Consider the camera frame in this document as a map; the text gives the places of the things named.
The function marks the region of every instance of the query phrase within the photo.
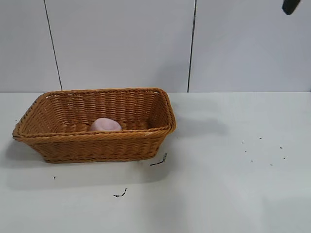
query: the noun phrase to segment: wicker weave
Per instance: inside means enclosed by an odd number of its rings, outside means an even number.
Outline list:
[[[122,131],[88,132],[101,117]],[[157,88],[55,91],[38,97],[13,138],[48,163],[134,161],[154,157],[175,128],[169,98]]]

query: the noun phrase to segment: white wall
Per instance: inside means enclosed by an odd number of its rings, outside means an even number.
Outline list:
[[[47,0],[64,89],[186,92],[194,0]]]
[[[0,1],[0,92],[59,90],[42,0]]]
[[[190,91],[310,91],[311,1],[198,0]]]

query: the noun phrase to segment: pink ball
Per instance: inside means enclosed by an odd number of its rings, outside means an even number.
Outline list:
[[[121,125],[108,118],[99,118],[91,125],[90,131],[121,131]]]

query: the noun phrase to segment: white table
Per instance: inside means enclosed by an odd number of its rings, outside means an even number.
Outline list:
[[[311,93],[170,94],[156,158],[86,164],[11,138],[38,95],[0,94],[0,232],[311,232]]]

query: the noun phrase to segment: basket rim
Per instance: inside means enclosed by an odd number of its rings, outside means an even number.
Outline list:
[[[150,128],[147,130],[123,130],[123,131],[114,131],[114,132],[103,132],[103,131],[94,131],[94,132],[74,132],[74,133],[22,133],[21,128],[25,124],[28,118],[31,117],[33,109],[38,107],[46,98],[49,96],[54,95],[68,95],[68,94],[96,94],[96,93],[109,93],[109,92],[130,92],[130,91],[155,91],[159,92],[164,95],[164,101],[166,104],[166,107],[169,111],[169,124],[164,127],[159,128]],[[176,121],[173,114],[173,109],[169,100],[169,97],[167,93],[159,88],[119,88],[119,89],[87,89],[87,90],[65,90],[65,91],[52,91],[47,92],[42,95],[40,95],[34,103],[29,107],[27,112],[24,114],[24,116],[20,119],[20,121],[16,124],[15,129],[13,130],[13,138],[18,141],[67,141],[67,139],[70,141],[74,140],[103,140],[103,139],[113,139],[115,137],[117,138],[130,138],[135,135],[135,138],[137,137],[143,137],[146,136],[163,136],[165,134],[169,134],[173,132],[176,129]]]

